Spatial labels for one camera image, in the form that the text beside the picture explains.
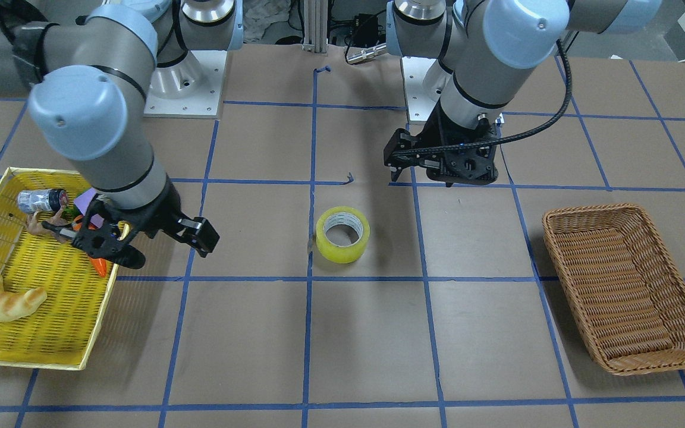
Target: metal pole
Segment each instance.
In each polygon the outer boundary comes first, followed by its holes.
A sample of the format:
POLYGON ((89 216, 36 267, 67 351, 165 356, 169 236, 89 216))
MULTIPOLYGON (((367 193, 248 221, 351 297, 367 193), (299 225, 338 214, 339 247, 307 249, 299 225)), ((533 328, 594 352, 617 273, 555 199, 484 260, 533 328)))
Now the metal pole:
POLYGON ((327 0, 305 0, 304 51, 326 54, 327 0))

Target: croissant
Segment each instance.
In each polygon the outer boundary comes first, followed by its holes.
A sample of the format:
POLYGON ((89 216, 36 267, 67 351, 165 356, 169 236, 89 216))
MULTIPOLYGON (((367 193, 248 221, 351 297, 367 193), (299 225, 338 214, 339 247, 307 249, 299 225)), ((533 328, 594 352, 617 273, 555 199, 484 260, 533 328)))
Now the croissant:
POLYGON ((0 322, 27 317, 38 309, 38 306, 46 300, 46 290, 39 287, 27 292, 6 292, 4 279, 0 275, 0 322))

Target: tape roll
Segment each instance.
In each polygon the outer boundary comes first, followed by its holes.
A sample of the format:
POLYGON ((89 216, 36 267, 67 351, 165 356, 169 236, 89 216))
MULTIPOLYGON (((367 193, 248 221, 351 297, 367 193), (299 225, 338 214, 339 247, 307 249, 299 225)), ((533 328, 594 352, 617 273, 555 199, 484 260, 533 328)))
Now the tape roll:
POLYGON ((335 206, 327 209, 316 221, 316 248, 326 260, 334 263, 351 263, 359 259, 369 243, 369 222, 358 209, 335 206), (359 239, 349 246, 338 246, 327 238, 326 233, 337 225, 346 225, 358 234, 359 239))

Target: yellow plastic tray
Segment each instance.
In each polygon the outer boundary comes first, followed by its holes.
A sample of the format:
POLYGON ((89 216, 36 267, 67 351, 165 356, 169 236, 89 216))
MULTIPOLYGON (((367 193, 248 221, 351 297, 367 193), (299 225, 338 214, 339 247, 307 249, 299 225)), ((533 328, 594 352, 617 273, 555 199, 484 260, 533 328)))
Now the yellow plastic tray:
POLYGON ((5 289, 43 285, 47 298, 35 314, 0 322, 0 366, 82 370, 102 326, 118 266, 100 277, 86 254, 25 231, 17 209, 21 190, 63 188, 73 200, 89 187, 75 171, 8 168, 0 180, 0 272, 5 289))

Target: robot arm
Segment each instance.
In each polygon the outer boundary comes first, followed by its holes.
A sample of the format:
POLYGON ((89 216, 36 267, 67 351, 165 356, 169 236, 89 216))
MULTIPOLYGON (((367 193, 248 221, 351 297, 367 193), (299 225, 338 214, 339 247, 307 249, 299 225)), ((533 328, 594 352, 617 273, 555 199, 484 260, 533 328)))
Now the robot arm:
MULTIPOLYGON (((499 139, 491 124, 554 49, 567 28, 628 33, 645 26, 660 0, 400 0, 388 4, 388 51, 436 58, 426 87, 439 94, 424 130, 397 130, 384 149, 393 181, 420 166, 435 181, 484 185, 495 181, 495 146, 543 131, 499 139)), ((568 66, 565 71, 569 77, 568 66)))
POLYGON ((22 0, 0 1, 0 97, 24 97, 30 91, 30 115, 49 145, 99 193, 84 223, 100 214, 103 227, 84 224, 78 233, 60 233, 90 256, 128 268, 144 265, 143 255, 130 246, 140 231, 150 237, 163 231, 201 257, 218 242, 207 219, 182 213, 179 194, 144 137, 141 119, 158 64, 158 40, 166 34, 175 38, 176 43, 163 46, 169 58, 183 58, 188 49, 239 47, 241 28, 235 28, 241 3, 210 0, 182 7, 174 2, 162 12, 160 35, 147 17, 124 5, 100 6, 82 25, 56 25, 22 0), (132 227, 122 240, 117 238, 121 221, 132 227))

